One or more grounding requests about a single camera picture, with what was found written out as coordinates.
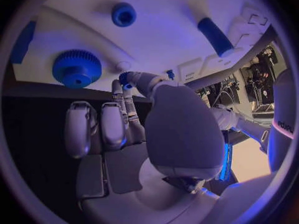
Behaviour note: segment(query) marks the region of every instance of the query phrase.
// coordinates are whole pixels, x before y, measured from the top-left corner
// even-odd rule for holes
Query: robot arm
[[[246,120],[243,115],[226,109],[225,106],[211,108],[211,111],[221,130],[233,129],[235,131],[241,131],[247,136],[258,141],[261,145],[261,150],[265,153],[267,152],[270,131],[269,128]]]

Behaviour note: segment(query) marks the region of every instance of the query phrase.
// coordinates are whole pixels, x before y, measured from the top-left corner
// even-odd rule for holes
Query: white plastic surface
[[[113,6],[121,1],[130,3],[137,13],[135,23],[125,28],[115,26],[111,20]],[[172,69],[176,79],[186,82],[179,74],[182,64],[194,60],[204,64],[216,55],[198,31],[197,23],[208,16],[228,35],[237,17],[256,11],[244,12],[246,4],[250,1],[48,0],[38,15],[34,38],[23,63],[13,66],[15,76],[19,81],[59,84],[52,77],[56,56],[68,49],[85,49],[94,53],[103,65],[101,78],[89,85],[89,89],[111,91],[111,82],[119,75],[116,69],[119,62],[129,62],[130,70],[165,76],[165,71]],[[258,26],[252,27],[257,31],[250,29],[249,34],[262,33]],[[202,70],[202,64],[198,64],[197,75],[192,79],[230,68],[250,45],[252,42],[243,42],[239,46],[242,52],[226,57],[229,65],[213,61]]]

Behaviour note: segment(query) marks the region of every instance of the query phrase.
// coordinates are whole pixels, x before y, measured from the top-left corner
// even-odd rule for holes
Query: hole
[[[129,23],[132,21],[132,15],[129,12],[122,12],[119,16],[119,20],[122,23]]]

